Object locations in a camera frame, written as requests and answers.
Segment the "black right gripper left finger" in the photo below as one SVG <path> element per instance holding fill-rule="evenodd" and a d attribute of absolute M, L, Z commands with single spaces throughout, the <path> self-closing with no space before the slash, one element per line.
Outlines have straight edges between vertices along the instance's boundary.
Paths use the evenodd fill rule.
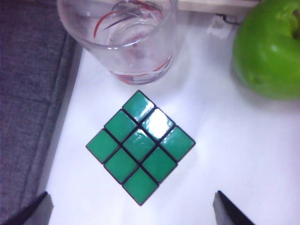
<path fill-rule="evenodd" d="M 44 191 L 1 225 L 48 225 L 53 211 L 51 195 Z"/>

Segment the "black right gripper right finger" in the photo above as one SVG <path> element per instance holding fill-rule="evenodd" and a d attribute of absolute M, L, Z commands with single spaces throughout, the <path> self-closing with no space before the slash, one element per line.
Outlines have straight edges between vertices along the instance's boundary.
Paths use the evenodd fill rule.
<path fill-rule="evenodd" d="M 215 193 L 213 209 L 217 225 L 254 225 L 254 223 L 220 190 Z"/>

